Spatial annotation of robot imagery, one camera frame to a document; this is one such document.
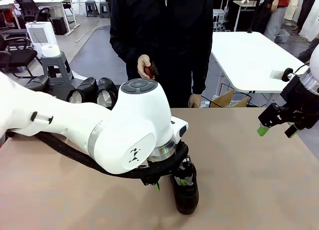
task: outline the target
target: black jacket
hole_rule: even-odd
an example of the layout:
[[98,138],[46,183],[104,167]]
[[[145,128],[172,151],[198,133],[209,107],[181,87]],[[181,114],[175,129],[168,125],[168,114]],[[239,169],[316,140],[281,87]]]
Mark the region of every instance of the black jacket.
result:
[[193,78],[193,93],[205,89],[213,32],[212,0],[112,0],[114,51],[137,74],[147,54],[164,79]]

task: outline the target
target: black pipe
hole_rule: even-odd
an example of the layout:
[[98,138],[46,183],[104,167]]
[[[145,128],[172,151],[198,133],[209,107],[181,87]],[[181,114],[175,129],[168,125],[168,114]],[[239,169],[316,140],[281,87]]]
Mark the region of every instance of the black pipe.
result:
[[256,19],[256,16],[257,16],[257,11],[258,11],[258,8],[259,8],[259,4],[260,4],[260,0],[257,0],[257,3],[256,3],[256,7],[255,7],[255,10],[254,10],[254,15],[253,15],[253,19],[250,23],[250,27],[248,29],[248,33],[252,33],[253,32],[253,25],[254,25],[254,22],[255,22],[255,19]]

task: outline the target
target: person in background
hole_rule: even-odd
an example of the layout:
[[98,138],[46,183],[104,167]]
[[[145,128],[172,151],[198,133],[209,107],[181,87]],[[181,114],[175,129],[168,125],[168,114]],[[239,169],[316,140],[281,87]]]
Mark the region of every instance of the person in background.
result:
[[149,78],[154,62],[171,108],[200,107],[212,34],[212,0],[112,0],[110,43],[128,79]]
[[285,13],[290,0],[274,0],[271,7],[271,17],[267,24],[264,36],[275,41],[276,35],[279,33],[280,27],[285,21]]
[[312,9],[313,5],[315,3],[315,0],[304,0],[303,5],[301,7],[300,15],[297,21],[297,26],[293,30],[300,31],[302,30],[304,23],[310,13],[310,10]]
[[311,55],[313,54],[313,51],[319,44],[319,33],[318,35],[311,41],[309,48],[305,50],[304,52],[301,52],[298,56],[298,60],[302,61],[303,63],[307,63]]

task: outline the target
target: person's hand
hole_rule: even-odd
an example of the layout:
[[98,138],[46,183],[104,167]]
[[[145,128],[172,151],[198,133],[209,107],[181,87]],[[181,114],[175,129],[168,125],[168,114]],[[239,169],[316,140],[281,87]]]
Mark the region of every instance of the person's hand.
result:
[[273,1],[273,4],[271,6],[271,13],[274,13],[277,10],[278,4],[279,4],[279,0]]
[[150,77],[144,72],[144,67],[150,67],[150,58],[146,54],[142,54],[138,59],[138,73],[144,79],[149,79]]
[[201,94],[191,94],[189,97],[189,108],[199,108],[201,104]]

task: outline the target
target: black shoe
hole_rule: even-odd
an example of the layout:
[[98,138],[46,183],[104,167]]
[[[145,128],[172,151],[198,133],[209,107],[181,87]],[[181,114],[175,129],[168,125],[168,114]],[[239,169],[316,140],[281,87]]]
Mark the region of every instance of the black shoe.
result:
[[46,75],[41,75],[31,80],[29,83],[27,83],[25,85],[25,88],[33,90],[33,91],[46,92],[48,89],[48,82],[49,82],[49,77]]
[[[170,182],[173,187],[177,210],[181,214],[189,215],[196,210],[199,200],[198,186],[196,180],[197,172],[194,164],[190,161],[189,156],[184,160],[182,165],[185,169],[182,170],[181,168],[179,168],[176,173],[172,174],[170,176]],[[189,183],[184,183],[184,180],[179,181],[180,183],[178,184],[175,179],[175,176],[178,176],[181,179],[192,176],[192,185],[189,185]]]
[[76,89],[70,91],[66,101],[70,103],[95,103],[97,90],[96,79],[93,77],[87,78]]
[[109,78],[101,78],[98,83],[98,92],[96,93],[96,103],[112,110],[118,100],[118,90]]

